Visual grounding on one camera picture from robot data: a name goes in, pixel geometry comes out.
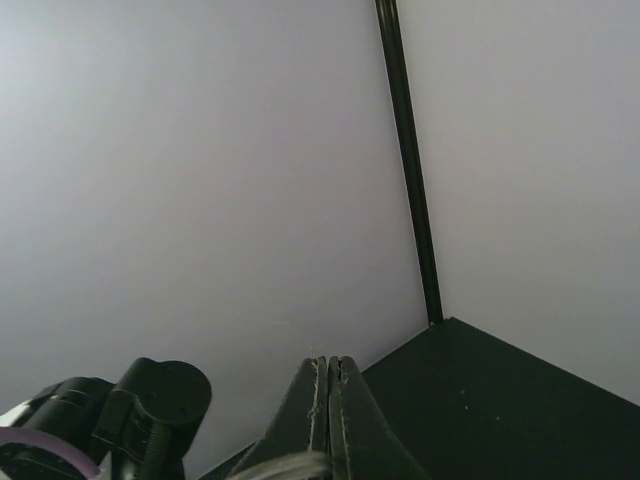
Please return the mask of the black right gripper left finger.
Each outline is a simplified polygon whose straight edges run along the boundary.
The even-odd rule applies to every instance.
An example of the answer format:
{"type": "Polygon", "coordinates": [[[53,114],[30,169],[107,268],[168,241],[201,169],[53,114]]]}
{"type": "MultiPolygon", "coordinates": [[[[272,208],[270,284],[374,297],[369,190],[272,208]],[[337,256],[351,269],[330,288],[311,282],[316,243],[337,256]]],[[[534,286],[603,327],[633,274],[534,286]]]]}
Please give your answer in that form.
{"type": "Polygon", "coordinates": [[[305,359],[269,426],[232,469],[239,474],[263,462],[327,449],[328,367],[325,357],[305,359]]]}

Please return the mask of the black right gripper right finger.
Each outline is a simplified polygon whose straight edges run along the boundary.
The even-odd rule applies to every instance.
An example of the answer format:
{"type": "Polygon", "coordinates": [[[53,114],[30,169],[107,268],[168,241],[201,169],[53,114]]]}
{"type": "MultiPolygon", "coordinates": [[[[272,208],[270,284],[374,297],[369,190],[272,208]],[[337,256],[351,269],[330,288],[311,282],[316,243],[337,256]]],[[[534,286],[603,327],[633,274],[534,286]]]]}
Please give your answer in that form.
{"type": "Polygon", "coordinates": [[[388,425],[351,357],[328,366],[328,437],[334,479],[426,479],[388,425]]]}

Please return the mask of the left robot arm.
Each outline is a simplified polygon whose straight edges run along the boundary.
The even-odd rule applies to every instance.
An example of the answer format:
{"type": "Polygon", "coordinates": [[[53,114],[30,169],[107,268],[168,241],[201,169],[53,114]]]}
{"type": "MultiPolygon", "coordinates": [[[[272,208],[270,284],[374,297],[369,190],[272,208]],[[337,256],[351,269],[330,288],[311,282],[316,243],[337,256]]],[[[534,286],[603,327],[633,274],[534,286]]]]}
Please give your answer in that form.
{"type": "Polygon", "coordinates": [[[1,476],[182,479],[211,399],[204,373],[175,360],[55,383],[2,415],[1,476]]]}

